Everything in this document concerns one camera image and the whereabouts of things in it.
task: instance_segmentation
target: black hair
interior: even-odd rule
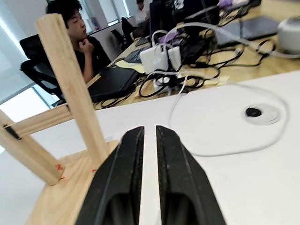
[[[82,6],[78,0],[52,0],[46,7],[46,13],[58,13],[62,15],[66,28],[68,28],[68,20],[71,19],[76,10],[82,10]]]

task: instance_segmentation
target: person in background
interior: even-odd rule
[[[99,41],[87,36],[84,21],[79,13],[81,9],[78,0],[52,0],[46,8],[46,13],[62,15],[84,81],[87,83],[111,61]]]
[[[136,3],[138,10],[135,16],[135,21],[137,25],[140,25],[149,19],[149,10],[144,7],[144,0],[136,0]]]

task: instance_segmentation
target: white desk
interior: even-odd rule
[[[284,137],[259,152],[226,157],[196,157],[206,171],[228,225],[299,225],[300,202],[300,71],[246,81],[285,98],[291,120]],[[156,185],[155,125],[167,126],[176,96],[97,111],[105,137],[120,139],[129,129],[145,126],[141,225],[154,225],[159,212]],[[262,95],[233,86],[191,92],[181,98],[172,128],[192,152],[237,151],[261,145],[281,128],[284,119],[270,126],[246,123],[245,107],[253,103],[282,106]],[[75,121],[33,134],[55,157],[85,149]],[[43,183],[6,152],[0,154],[0,224],[23,224]]]

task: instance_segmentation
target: wooden stool leg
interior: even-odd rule
[[[12,123],[12,120],[0,110],[0,145],[48,185],[57,184],[64,167],[30,136],[18,139],[13,136],[13,130],[10,133],[3,128]]]
[[[36,21],[36,28],[88,152],[99,167],[109,150],[62,16],[47,14]]]

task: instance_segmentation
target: black shirt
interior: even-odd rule
[[[100,69],[107,67],[108,64],[111,63],[111,61],[107,57],[105,51],[103,50],[100,42],[97,39],[95,39],[94,37],[87,37],[87,39],[94,46],[94,50],[92,53],[92,65],[93,65],[94,75],[97,75],[100,72]],[[75,54],[76,54],[80,69],[83,73],[84,64],[85,64],[84,53],[75,50]]]

